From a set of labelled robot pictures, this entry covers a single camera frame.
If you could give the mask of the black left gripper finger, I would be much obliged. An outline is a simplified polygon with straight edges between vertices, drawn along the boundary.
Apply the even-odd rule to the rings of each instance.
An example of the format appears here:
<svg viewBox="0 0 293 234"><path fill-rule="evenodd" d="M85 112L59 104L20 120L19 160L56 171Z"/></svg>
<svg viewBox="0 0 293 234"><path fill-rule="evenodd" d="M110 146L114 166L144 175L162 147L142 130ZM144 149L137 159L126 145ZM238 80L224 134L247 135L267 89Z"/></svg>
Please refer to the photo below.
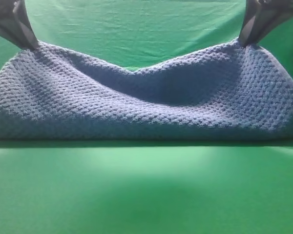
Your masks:
<svg viewBox="0 0 293 234"><path fill-rule="evenodd" d="M24 0L0 0L0 37L20 49L35 50L38 47Z"/></svg>

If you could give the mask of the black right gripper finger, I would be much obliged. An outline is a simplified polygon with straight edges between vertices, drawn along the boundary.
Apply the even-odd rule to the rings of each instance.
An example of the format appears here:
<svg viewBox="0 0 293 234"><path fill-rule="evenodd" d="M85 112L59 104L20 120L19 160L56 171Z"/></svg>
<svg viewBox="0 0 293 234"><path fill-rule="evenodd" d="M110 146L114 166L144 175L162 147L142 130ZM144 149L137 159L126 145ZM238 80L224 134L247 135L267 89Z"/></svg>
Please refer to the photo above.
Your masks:
<svg viewBox="0 0 293 234"><path fill-rule="evenodd" d="M247 46L256 43L256 21L261 10L261 5L257 0L246 0L245 15L242 28L239 34L239 42L241 46Z"/></svg>
<svg viewBox="0 0 293 234"><path fill-rule="evenodd" d="M293 17L293 0L258 1L261 5L261 10L256 21L256 43L262 40L274 28Z"/></svg>

